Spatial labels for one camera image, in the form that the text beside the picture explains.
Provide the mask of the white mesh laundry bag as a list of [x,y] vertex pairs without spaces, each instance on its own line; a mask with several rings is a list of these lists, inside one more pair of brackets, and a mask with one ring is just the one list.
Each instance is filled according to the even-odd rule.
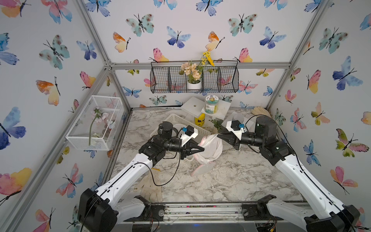
[[223,152],[223,143],[217,134],[205,136],[199,143],[199,147],[204,148],[204,151],[192,155],[191,161],[195,160],[200,164],[191,174],[192,177],[210,172]]

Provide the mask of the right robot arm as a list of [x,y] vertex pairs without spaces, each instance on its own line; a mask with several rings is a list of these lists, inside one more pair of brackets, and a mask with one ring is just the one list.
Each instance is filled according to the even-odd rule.
[[270,194],[258,201],[260,215],[284,219],[306,232],[354,232],[360,212],[344,205],[304,169],[291,145],[277,138],[279,128],[272,118],[257,115],[253,132],[238,120],[227,122],[218,132],[236,150],[242,145],[259,148],[259,154],[292,182],[311,207],[295,206]]

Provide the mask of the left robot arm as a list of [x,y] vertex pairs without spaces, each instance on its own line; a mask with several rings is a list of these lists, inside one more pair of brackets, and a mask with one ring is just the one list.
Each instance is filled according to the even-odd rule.
[[194,140],[198,136],[198,129],[186,126],[181,129],[179,138],[172,136],[173,131],[170,122],[159,124],[157,134],[141,146],[138,154],[125,168],[96,190],[87,189],[82,193],[78,209],[82,229],[110,232],[118,223],[140,217],[149,208],[149,203],[141,196],[122,201],[127,190],[146,172],[151,171],[167,151],[178,153],[180,159],[204,151]]

